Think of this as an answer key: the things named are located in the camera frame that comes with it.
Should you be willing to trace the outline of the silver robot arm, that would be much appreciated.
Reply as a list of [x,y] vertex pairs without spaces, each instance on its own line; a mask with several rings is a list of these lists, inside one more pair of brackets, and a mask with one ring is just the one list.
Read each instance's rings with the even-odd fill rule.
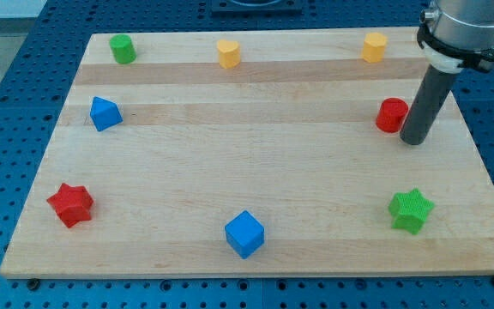
[[419,19],[417,41],[434,69],[494,68],[494,0],[432,0]]

